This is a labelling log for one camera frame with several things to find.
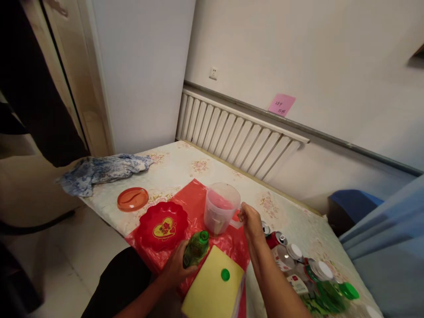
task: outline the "radiator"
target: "radiator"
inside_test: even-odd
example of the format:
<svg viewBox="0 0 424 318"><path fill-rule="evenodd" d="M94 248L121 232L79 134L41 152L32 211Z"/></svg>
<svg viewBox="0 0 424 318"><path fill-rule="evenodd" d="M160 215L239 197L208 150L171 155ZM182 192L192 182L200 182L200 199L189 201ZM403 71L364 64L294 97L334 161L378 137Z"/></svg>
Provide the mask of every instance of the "radiator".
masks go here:
<svg viewBox="0 0 424 318"><path fill-rule="evenodd" d="M184 87L178 140L188 140L264 182L309 139Z"/></svg>

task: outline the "blue curtain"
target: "blue curtain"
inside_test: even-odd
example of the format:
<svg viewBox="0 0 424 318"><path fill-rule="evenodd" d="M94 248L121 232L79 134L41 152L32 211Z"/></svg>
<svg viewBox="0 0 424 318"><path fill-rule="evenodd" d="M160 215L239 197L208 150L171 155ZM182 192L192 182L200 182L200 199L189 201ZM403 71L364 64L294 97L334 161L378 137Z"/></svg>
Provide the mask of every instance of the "blue curtain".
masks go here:
<svg viewBox="0 0 424 318"><path fill-rule="evenodd" d="M424 176L340 237L384 316L424 317Z"/></svg>

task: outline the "red plastic bag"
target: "red plastic bag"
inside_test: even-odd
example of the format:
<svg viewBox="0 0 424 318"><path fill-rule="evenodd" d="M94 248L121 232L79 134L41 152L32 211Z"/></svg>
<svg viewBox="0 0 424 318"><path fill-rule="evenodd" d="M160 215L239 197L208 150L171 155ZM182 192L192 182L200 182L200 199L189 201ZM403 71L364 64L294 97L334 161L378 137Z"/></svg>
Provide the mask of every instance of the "red plastic bag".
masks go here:
<svg viewBox="0 0 424 318"><path fill-rule="evenodd" d="M181 189L170 201L179 204L187 212L189 226L185 231L185 238L189 239L195 232L206 230L203 222L204 207L206 203L206 186L196 179L193 179L183 189ZM150 247L143 246L139 237L138 228L132 231L125 239L133 246L148 268L154 274L159 274L165 266L172 250L153 251ZM244 271L250 262L249 250L243 228L236 229L231 225L218 237L209 236L209 246L216 245L232 260L234 260ZM199 264L197 272L203 265L206 257ZM179 287L178 292L184 298L187 294L197 272L192 277L187 278ZM243 294L240 299L238 311L239 317L246 317L246 284L244 284Z"/></svg>

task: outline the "table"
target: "table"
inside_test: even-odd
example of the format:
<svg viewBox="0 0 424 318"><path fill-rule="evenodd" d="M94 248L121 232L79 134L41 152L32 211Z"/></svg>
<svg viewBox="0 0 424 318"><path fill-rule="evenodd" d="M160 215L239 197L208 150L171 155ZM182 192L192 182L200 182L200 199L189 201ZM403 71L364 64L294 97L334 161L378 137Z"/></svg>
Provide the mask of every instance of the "table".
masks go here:
<svg viewBox="0 0 424 318"><path fill-rule="evenodd" d="M349 281L359 292L360 300L378 309L343 246L331 230L327 219L318 212L259 181L206 151L184 141L177 141L137 155L154 160L147 172L113 183L95 185L93 196L81 198L122 236L139 225L139 218L159 202L167 201L194 178L204 185L225 182L233 185L242 201L252 205L272 230L281 231L307 257L325 261L336 278ZM125 189L143 187L148 203L135 212L117 208L117 197ZM247 315L266 317L259 286L250 264L246 272Z"/></svg>

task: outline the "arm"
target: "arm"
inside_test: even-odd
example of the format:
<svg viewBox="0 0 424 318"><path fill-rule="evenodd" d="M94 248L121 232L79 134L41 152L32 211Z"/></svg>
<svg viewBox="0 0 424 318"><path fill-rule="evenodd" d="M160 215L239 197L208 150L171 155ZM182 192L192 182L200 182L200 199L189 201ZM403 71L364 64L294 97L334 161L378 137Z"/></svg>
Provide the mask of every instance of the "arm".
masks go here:
<svg viewBox="0 0 424 318"><path fill-rule="evenodd" d="M284 274L274 262L274 257L265 241L259 213L242 203L240 220L249 245L250 258L269 318L311 318Z"/></svg>
<svg viewBox="0 0 424 318"><path fill-rule="evenodd" d="M196 271L197 266L191 266L187 269L182 266L182 257L188 243L188 240L180 243L171 254L159 277L140 296L118 313L115 318L146 317L165 292L176 288L187 276Z"/></svg>

